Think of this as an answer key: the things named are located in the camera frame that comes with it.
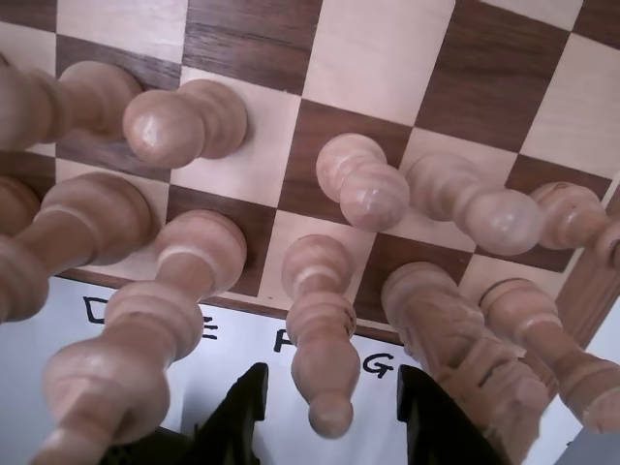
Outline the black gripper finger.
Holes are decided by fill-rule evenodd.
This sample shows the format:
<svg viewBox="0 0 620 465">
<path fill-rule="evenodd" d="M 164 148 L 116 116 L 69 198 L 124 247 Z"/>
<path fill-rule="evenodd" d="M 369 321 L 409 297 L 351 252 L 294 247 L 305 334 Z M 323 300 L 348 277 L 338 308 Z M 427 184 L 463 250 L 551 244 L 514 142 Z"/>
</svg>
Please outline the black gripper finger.
<svg viewBox="0 0 620 465">
<path fill-rule="evenodd" d="M 397 419 L 406 424 L 409 464 L 505 464 L 451 397 L 424 371 L 402 364 Z"/>
<path fill-rule="evenodd" d="M 267 384 L 267 364 L 253 364 L 173 464 L 260 464 L 252 443 L 255 423 L 265 419 Z"/>
</svg>

